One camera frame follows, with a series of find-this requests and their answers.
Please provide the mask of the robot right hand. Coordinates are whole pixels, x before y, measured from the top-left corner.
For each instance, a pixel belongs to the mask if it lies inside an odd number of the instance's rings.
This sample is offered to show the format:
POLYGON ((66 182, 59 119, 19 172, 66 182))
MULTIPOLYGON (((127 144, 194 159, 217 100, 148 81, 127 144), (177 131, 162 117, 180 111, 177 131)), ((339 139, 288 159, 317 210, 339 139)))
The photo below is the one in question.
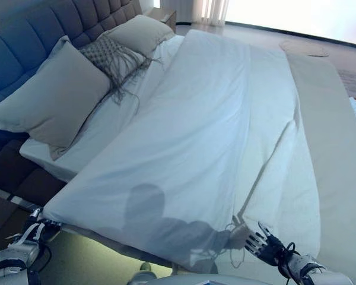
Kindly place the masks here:
POLYGON ((263 235, 260 232, 248 235, 244 247, 261 261, 277 267, 285 252, 285 246, 264 223, 258 221, 258 226, 263 235))

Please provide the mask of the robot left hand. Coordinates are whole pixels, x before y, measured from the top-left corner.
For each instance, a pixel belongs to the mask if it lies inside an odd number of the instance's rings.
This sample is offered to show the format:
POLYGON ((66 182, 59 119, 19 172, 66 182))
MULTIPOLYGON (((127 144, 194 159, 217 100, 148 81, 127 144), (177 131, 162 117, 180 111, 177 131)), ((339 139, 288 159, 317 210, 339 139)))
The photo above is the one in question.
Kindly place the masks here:
POLYGON ((35 209, 27 220, 30 225, 37 224, 35 240, 52 240, 61 231, 62 224, 43 217, 43 208, 35 209))

